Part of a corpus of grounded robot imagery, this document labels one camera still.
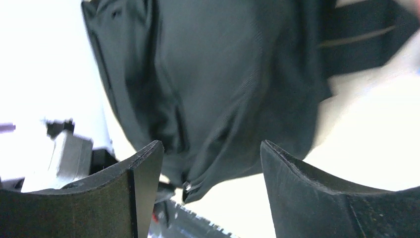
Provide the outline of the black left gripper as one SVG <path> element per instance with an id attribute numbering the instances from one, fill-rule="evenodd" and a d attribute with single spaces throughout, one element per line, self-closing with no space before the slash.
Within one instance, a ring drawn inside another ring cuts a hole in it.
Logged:
<path id="1" fill-rule="evenodd" d="M 97 149 L 92 151 L 90 175 L 117 164 L 116 158 L 106 149 Z"/>

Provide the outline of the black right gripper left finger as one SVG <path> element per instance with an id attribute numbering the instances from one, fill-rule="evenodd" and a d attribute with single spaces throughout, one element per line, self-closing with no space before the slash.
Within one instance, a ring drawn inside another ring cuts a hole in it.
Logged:
<path id="1" fill-rule="evenodd" d="M 163 159 L 154 141 L 64 189 L 1 190 L 3 238 L 145 238 Z"/>

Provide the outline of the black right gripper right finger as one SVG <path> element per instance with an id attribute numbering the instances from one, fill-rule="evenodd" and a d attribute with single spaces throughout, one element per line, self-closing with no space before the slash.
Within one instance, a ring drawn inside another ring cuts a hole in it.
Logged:
<path id="1" fill-rule="evenodd" d="M 278 238 L 417 238 L 420 189 L 372 188 L 299 160 L 271 141 L 261 162 Z"/>

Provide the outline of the black student backpack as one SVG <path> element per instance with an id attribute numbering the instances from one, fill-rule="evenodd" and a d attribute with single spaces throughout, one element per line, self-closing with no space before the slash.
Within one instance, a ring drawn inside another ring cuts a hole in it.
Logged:
<path id="1" fill-rule="evenodd" d="M 419 29 L 394 0 L 85 0 L 104 90 L 135 149 L 200 200 L 259 174 L 270 140 L 303 159 L 328 78 L 384 65 Z"/>

